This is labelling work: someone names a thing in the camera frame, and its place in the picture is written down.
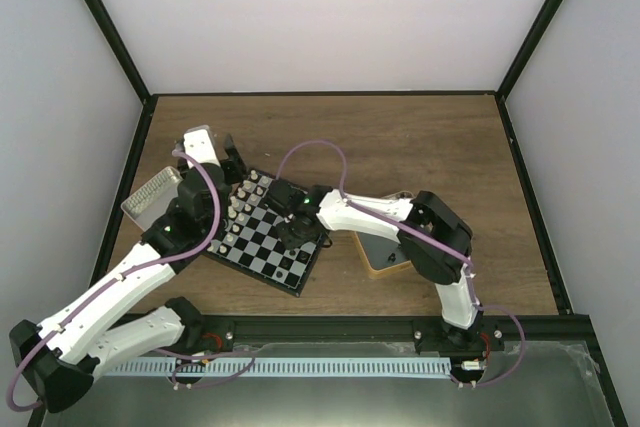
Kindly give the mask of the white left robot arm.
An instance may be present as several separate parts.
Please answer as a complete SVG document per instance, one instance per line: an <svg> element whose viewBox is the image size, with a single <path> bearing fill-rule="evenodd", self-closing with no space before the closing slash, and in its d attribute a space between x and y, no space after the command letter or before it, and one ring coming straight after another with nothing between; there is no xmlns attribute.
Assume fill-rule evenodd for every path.
<svg viewBox="0 0 640 427"><path fill-rule="evenodd" d="M239 159L218 159L206 126L188 130L172 154L186 167L176 194L120 263L59 312L38 323L23 320L10 331L16 362L6 392L11 410L61 412L118 364L156 349L194 352L203 342L203 316L183 297L117 323L210 248L224 226L231 187L246 172Z"/></svg>

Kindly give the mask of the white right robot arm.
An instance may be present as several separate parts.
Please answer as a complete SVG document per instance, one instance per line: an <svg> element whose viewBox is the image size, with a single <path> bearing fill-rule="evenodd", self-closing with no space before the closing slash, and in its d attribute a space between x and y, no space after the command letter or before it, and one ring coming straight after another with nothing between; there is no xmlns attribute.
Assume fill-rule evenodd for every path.
<svg viewBox="0 0 640 427"><path fill-rule="evenodd" d="M287 249L338 231L399 245L416 272L436 287L447 343L465 350L479 339L482 313L472 282L473 233L434 193L372 198L324 185L305 192L277 179L267 188L265 204L283 218L276 231Z"/></svg>

